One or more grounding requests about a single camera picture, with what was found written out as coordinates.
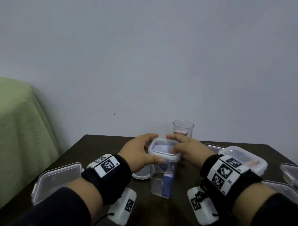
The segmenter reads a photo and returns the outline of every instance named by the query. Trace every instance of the black cable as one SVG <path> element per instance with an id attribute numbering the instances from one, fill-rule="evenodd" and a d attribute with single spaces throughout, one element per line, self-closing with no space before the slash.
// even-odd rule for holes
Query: black cable
<path id="1" fill-rule="evenodd" d="M 115 213 L 108 213 L 108 214 L 106 214 L 106 215 L 103 215 L 101 218 L 99 218 L 92 226 L 95 226 L 99 221 L 101 221 L 102 219 L 104 219 L 105 217 L 107 217 L 107 216 L 109 216 L 109 215 L 111 215 L 111 216 L 114 216 L 115 215 Z"/>

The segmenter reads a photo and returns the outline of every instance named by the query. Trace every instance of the rectangular plastic container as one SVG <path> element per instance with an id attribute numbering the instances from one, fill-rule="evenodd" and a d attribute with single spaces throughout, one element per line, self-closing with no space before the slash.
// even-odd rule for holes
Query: rectangular plastic container
<path id="1" fill-rule="evenodd" d="M 213 151 L 215 154 L 218 154 L 218 152 L 222 149 L 225 149 L 226 147 L 218 146 L 215 144 L 204 144 L 207 148 L 209 148 L 211 151 Z"/>
<path id="2" fill-rule="evenodd" d="M 246 167 L 250 168 L 255 174 L 261 176 L 267 169 L 268 163 L 259 156 L 250 153 L 237 146 L 229 146 L 219 151 L 219 154 L 229 155 Z"/>
<path id="3" fill-rule="evenodd" d="M 151 193 L 166 199 L 172 197 L 175 171 L 180 160 L 180 153 L 170 153 L 170 149 L 177 143 L 175 140 L 156 138 L 148 149 L 148 154 L 159 155 L 164 159 L 163 164 L 150 165 Z"/>
<path id="4" fill-rule="evenodd" d="M 273 190 L 285 195 L 290 200 L 298 204 L 298 193 L 292 186 L 270 180 L 263 180 L 262 183 L 271 187 Z"/>
<path id="5" fill-rule="evenodd" d="M 298 165 L 282 163 L 280 169 L 283 172 L 285 181 L 295 189 L 298 189 Z"/>
<path id="6" fill-rule="evenodd" d="M 37 205 L 61 187 L 81 176 L 84 169 L 79 162 L 62 166 L 42 173 L 31 193 L 33 205 Z"/>

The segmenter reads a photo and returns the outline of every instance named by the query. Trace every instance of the green towel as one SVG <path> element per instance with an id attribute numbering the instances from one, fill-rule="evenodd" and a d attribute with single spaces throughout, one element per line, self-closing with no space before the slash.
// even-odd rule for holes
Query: green towel
<path id="1" fill-rule="evenodd" d="M 31 87 L 0 78 L 0 208 L 60 154 Z"/>

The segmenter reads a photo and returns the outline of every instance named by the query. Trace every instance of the dark brown table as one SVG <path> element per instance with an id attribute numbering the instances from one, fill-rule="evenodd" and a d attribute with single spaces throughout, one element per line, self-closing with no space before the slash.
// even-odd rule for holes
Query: dark brown table
<path id="1" fill-rule="evenodd" d="M 46 170 L 74 162 L 80 162 L 86 168 L 89 163 L 103 154 L 118 153 L 123 145 L 131 139 L 133 137 L 85 135 Z M 280 164 L 282 162 L 292 163 L 266 144 L 201 142 L 224 147 L 235 145 L 260 156 L 268 162 L 268 168 L 263 175 L 266 180 L 285 182 L 279 169 Z M 30 195 L 37 179 L 38 177 L 0 209 L 0 225 L 8 224 L 32 206 Z M 198 186 L 201 180 L 196 167 L 185 160 L 180 160 L 174 180 L 173 197 L 167 200 L 150 193 L 150 180 L 139 181 L 132 178 L 128 187 L 137 193 L 137 199 L 127 225 L 198 225 L 187 198 L 187 190 Z M 106 214 L 108 210 L 109 206 L 105 206 L 99 216 Z M 103 219 L 98 225 L 116 224 L 108 219 Z"/>

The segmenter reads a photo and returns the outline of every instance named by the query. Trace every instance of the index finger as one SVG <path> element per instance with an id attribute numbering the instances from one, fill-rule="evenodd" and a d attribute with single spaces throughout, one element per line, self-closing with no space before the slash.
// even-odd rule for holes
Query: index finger
<path id="1" fill-rule="evenodd" d="M 187 137 L 187 136 L 185 136 L 183 134 L 180 134 L 180 133 L 166 135 L 166 138 L 170 139 L 170 140 L 177 140 L 180 143 L 189 142 L 190 139 L 191 139 L 190 137 Z"/>
<path id="2" fill-rule="evenodd" d="M 156 133 L 147 133 L 147 134 L 144 134 L 144 135 L 139 135 L 136 138 L 140 139 L 143 142 L 148 142 L 150 140 L 153 140 L 154 138 L 158 138 L 158 136 L 159 135 L 156 134 Z"/>

